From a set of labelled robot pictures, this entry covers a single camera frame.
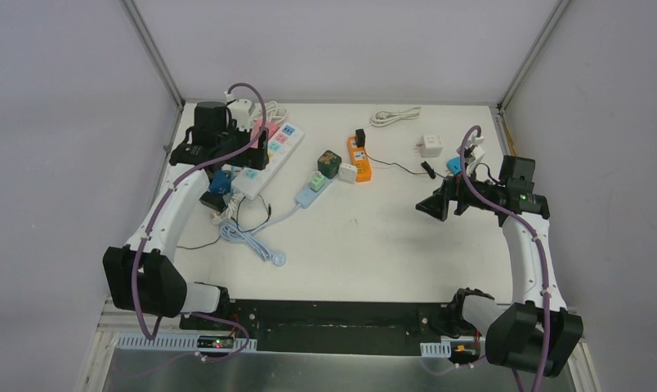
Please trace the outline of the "white multicolour power strip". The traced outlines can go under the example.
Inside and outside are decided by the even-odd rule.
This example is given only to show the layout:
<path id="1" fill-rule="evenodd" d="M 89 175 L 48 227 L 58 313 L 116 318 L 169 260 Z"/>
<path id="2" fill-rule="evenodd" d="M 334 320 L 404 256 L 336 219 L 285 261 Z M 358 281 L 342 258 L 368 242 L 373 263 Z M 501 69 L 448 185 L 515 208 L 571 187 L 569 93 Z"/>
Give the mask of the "white multicolour power strip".
<path id="1" fill-rule="evenodd" d="M 243 198 L 248 201 L 254 200 L 302 143 L 305 134 L 301 128 L 289 122 L 283 124 L 268 141 L 269 162 L 266 167 L 263 170 L 248 167 L 240 169 L 231 181 L 232 196 L 230 202 L 232 206 L 220 214 L 212 214 L 211 222 L 214 225 L 219 225 L 229 219 L 236 213 Z"/>

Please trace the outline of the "blue folding plug adapter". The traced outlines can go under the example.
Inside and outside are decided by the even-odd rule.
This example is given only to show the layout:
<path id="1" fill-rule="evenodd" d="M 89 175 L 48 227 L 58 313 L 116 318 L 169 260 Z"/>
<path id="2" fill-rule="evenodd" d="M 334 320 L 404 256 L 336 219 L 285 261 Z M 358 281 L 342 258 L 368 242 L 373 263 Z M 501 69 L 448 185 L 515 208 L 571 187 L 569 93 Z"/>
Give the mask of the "blue folding plug adapter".
<path id="1" fill-rule="evenodd" d="M 447 167 L 447 169 L 449 170 L 449 172 L 451 173 L 452 176 L 456 176 L 464 170 L 465 164 L 464 164 L 464 161 L 460 157 L 455 157 L 455 158 L 451 158 L 446 163 L 446 167 Z"/>

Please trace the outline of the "white tiger cube adapter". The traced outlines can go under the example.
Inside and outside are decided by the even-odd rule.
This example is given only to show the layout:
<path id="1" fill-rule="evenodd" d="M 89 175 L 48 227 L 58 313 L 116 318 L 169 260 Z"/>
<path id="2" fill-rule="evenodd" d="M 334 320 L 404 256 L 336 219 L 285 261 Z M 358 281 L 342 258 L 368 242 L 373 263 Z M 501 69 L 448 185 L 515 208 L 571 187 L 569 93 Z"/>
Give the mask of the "white tiger cube adapter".
<path id="1" fill-rule="evenodd" d="M 438 135 L 426 134 L 421 136 L 415 149 L 422 158 L 437 158 L 441 155 L 443 145 Z"/>

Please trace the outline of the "orange power strip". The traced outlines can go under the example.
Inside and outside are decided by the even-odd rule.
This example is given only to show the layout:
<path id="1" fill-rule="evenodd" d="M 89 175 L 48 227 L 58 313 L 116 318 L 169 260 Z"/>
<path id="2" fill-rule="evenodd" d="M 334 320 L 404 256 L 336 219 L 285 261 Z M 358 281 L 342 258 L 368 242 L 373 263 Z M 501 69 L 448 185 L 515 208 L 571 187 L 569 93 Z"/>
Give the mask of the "orange power strip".
<path id="1" fill-rule="evenodd" d="M 370 181 L 372 179 L 372 169 L 365 148 L 357 146 L 355 136 L 347 138 L 347 148 L 351 164 L 357 170 L 355 181 L 358 183 Z"/>

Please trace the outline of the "black plug adapter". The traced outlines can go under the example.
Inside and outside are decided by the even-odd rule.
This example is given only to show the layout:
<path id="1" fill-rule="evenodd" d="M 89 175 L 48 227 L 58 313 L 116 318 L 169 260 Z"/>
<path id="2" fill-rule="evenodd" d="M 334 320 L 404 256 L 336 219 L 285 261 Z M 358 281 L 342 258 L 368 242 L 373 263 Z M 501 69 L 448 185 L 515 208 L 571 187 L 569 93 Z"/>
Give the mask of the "black plug adapter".
<path id="1" fill-rule="evenodd" d="M 355 146 L 357 148 L 364 148 L 366 135 L 363 128 L 355 129 Z"/>

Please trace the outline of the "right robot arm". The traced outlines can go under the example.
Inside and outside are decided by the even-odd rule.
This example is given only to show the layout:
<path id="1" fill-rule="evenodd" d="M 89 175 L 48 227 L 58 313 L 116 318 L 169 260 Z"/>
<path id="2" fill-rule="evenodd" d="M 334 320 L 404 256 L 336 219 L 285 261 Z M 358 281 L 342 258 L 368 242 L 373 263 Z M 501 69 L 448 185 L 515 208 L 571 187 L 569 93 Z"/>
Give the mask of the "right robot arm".
<path id="1" fill-rule="evenodd" d="M 440 334 L 458 337 L 473 328 L 485 338 L 488 361 L 517 371 L 555 377 L 583 335 L 583 320 L 568 311 L 549 251 L 547 199 L 534 192 L 535 161 L 506 155 L 497 181 L 447 176 L 416 209 L 445 221 L 469 208 L 498 218 L 512 269 L 512 303 L 500 310 L 492 295 L 460 288 L 443 312 Z"/>

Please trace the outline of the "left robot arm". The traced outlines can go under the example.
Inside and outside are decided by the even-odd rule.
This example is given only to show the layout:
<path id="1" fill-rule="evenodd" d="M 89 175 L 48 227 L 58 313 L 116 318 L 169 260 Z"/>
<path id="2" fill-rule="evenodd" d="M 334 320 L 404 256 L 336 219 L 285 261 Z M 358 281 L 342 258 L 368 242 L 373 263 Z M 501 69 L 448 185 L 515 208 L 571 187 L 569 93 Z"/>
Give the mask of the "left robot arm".
<path id="1" fill-rule="evenodd" d="M 199 312 L 212 330 L 225 328 L 231 308 L 221 302 L 223 287 L 186 280 L 174 257 L 191 212 L 208 191 L 215 172 L 230 164 L 262 169 L 268 163 L 267 133 L 253 126 L 247 99 L 204 101 L 194 124 L 176 145 L 157 201 L 138 230 L 121 247 L 109 247 L 103 266 L 114 305 L 174 318 Z"/>

